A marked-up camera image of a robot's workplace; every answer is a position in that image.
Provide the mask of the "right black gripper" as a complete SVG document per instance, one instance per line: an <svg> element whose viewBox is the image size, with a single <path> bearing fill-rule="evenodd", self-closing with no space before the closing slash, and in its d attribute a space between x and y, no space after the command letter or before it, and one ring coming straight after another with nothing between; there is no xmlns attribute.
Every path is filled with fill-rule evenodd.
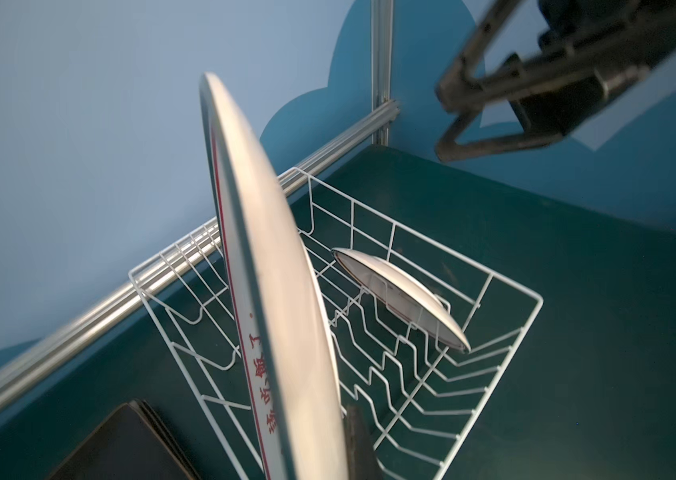
<svg viewBox="0 0 676 480"><path fill-rule="evenodd" d="M442 163L544 148L569 135L648 77L676 51L676 1L469 1L481 13L436 87L448 113L461 113L435 146ZM465 144L457 138L481 111L463 98L530 79L510 105L522 133Z"/></svg>

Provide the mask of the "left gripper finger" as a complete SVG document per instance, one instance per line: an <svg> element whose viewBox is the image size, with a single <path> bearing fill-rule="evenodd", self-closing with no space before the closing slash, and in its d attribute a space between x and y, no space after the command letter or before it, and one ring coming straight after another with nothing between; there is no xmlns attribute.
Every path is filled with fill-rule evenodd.
<svg viewBox="0 0 676 480"><path fill-rule="evenodd" d="M362 410L356 405L346 408L344 432L350 480L384 478Z"/></svg>

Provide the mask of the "white round plate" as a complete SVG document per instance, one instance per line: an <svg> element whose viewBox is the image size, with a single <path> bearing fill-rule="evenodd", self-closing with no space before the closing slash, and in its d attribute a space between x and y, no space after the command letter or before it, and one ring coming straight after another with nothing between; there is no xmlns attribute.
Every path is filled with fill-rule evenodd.
<svg viewBox="0 0 676 480"><path fill-rule="evenodd" d="M458 351L471 345L438 297L420 281L389 261L354 249L333 248L335 260L398 318L415 325Z"/></svg>
<svg viewBox="0 0 676 480"><path fill-rule="evenodd" d="M325 308L287 197L258 137L213 73L203 132L247 386L269 479L349 476Z"/></svg>

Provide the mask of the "right aluminium frame post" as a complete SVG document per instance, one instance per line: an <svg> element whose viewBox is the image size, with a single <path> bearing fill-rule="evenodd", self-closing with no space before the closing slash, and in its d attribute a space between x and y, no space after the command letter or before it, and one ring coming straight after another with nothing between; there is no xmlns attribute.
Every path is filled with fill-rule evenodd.
<svg viewBox="0 0 676 480"><path fill-rule="evenodd" d="M391 100L394 0L371 1L372 109Z"/></svg>

